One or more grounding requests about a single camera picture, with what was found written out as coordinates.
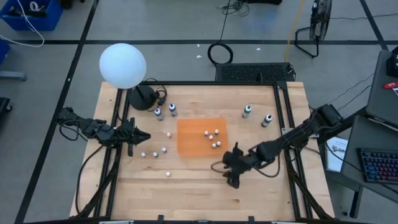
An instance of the lamp base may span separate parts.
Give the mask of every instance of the lamp base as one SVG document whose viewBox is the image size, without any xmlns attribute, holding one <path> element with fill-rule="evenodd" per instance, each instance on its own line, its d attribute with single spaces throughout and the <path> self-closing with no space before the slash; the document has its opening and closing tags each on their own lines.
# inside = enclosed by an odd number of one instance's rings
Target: lamp base
<svg viewBox="0 0 398 224">
<path fill-rule="evenodd" d="M 137 86 L 129 95 L 129 102 L 136 110 L 148 110 L 155 104 L 155 101 L 155 91 L 149 86 Z"/>
</svg>

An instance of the white bottle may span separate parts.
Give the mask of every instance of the white bottle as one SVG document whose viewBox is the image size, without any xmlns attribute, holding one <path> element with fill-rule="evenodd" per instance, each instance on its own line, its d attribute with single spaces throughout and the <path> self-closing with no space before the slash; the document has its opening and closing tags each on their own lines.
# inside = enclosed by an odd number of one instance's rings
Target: white bottle
<svg viewBox="0 0 398 224">
<path fill-rule="evenodd" d="M 247 106 L 244 108 L 244 110 L 243 110 L 242 117 L 243 117 L 243 118 L 248 118 L 250 112 L 251 112 L 251 106 L 250 106 L 250 105 L 247 105 Z"/>
<path fill-rule="evenodd" d="M 154 113 L 155 113 L 158 121 L 163 121 L 164 117 L 163 117 L 162 111 L 159 108 L 156 108 L 154 110 Z"/>
<path fill-rule="evenodd" d="M 272 121 L 272 115 L 269 114 L 262 120 L 261 126 L 265 128 L 266 126 L 268 126 L 269 123 L 271 123 L 271 121 Z"/>
<path fill-rule="evenodd" d="M 177 109 L 173 103 L 169 104 L 169 110 L 170 110 L 172 116 L 178 115 Z"/>
</svg>

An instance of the blue crate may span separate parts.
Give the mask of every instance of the blue crate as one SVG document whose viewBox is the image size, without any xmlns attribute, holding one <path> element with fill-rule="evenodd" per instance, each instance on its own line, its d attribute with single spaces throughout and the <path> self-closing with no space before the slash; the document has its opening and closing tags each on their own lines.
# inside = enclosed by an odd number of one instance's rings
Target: blue crate
<svg viewBox="0 0 398 224">
<path fill-rule="evenodd" d="M 47 16 L 43 18 L 28 17 L 29 22 L 37 30 L 54 30 L 63 12 L 59 0 L 20 0 L 25 11 L 29 8 L 31 1 L 36 2 L 39 8 L 41 6 L 47 6 L 45 10 Z M 9 11 L 13 7 L 21 9 L 17 0 L 8 0 L 0 11 L 0 19 L 6 21 L 14 30 L 30 30 L 25 21 L 25 17 L 8 16 Z"/>
<path fill-rule="evenodd" d="M 2 61 L 4 60 L 4 58 L 6 57 L 9 49 L 10 49 L 10 46 L 8 46 L 8 44 L 5 43 L 4 41 L 0 40 L 0 65 L 1 65 Z"/>
</svg>

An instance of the fan stand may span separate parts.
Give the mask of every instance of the fan stand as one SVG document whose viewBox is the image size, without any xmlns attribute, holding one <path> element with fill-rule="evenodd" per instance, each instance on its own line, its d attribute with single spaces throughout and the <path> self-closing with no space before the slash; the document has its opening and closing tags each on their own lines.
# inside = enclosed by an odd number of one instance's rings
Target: fan stand
<svg viewBox="0 0 398 224">
<path fill-rule="evenodd" d="M 298 49 L 300 49 L 300 50 L 302 50 L 304 53 L 306 53 L 307 55 L 311 56 L 311 58 L 315 58 L 315 57 L 317 57 L 317 56 L 319 55 L 319 38 L 318 38 L 318 37 L 316 37 L 316 39 L 315 39 L 315 44 L 317 45 L 317 54 L 316 54 L 316 55 L 311 54 L 310 52 L 306 51 L 305 49 L 303 49 L 302 47 L 300 47 L 300 46 L 297 44 L 297 37 L 298 37 L 298 35 L 299 35 L 299 32 L 304 31 L 304 30 L 307 30 L 307 29 L 309 29 L 309 28 L 310 28 L 310 27 L 306 27 L 306 28 L 298 29 L 298 30 L 296 31 L 296 38 L 295 38 L 294 45 L 295 45 Z"/>
</svg>

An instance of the wooden table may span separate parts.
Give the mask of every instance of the wooden table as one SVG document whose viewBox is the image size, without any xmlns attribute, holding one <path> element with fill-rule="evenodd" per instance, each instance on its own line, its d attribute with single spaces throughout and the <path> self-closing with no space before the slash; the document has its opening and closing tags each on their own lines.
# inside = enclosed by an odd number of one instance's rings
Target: wooden table
<svg viewBox="0 0 398 224">
<path fill-rule="evenodd" d="M 252 170 L 241 176 L 239 189 L 227 185 L 221 174 L 210 169 L 210 164 L 221 160 L 220 157 L 187 159 L 177 153 L 177 120 L 181 118 L 226 118 L 228 144 L 233 146 L 237 141 L 245 152 L 261 141 L 279 137 L 273 88 L 181 85 L 166 88 L 167 103 L 176 104 L 177 117 L 166 112 L 165 119 L 157 121 L 153 113 L 129 109 L 128 117 L 135 117 L 136 126 L 151 133 L 152 137 L 134 148 L 134 157 L 127 156 L 127 145 L 123 147 L 112 219 L 156 220 L 158 215 L 164 215 L 165 220 L 243 221 L 248 216 L 254 216 L 257 221 L 294 220 L 283 153 L 280 154 L 280 174 L 276 178 L 270 179 Z M 303 83 L 288 83 L 288 88 L 295 124 L 299 125 L 310 114 Z M 111 120 L 116 92 L 111 85 L 102 84 L 96 119 Z M 241 113 L 247 104 L 252 105 L 253 110 L 248 119 L 242 119 Z M 260 122 L 266 114 L 272 114 L 274 120 L 267 128 L 262 128 Z M 169 139 L 167 132 L 172 133 L 173 138 Z M 85 158 L 98 146 L 97 141 L 90 140 Z M 314 141 L 308 146 L 318 150 Z M 166 147 L 167 153 L 161 152 L 161 147 Z M 159 153 L 158 158 L 151 156 L 155 151 Z M 80 207 L 90 200 L 98 187 L 104 152 L 95 155 L 82 173 Z M 141 157 L 141 152 L 148 156 Z M 325 211 L 334 216 L 320 156 L 303 150 L 302 160 L 309 191 Z M 276 168 L 275 162 L 263 171 L 273 174 Z M 167 171 L 172 173 L 171 177 L 166 176 Z M 302 201 L 299 190 L 298 193 L 299 201 Z M 104 204 L 107 197 L 108 193 L 105 193 Z M 303 210 L 301 203 L 300 211 L 304 217 Z M 74 214 L 76 211 L 72 206 L 71 215 Z"/>
</svg>

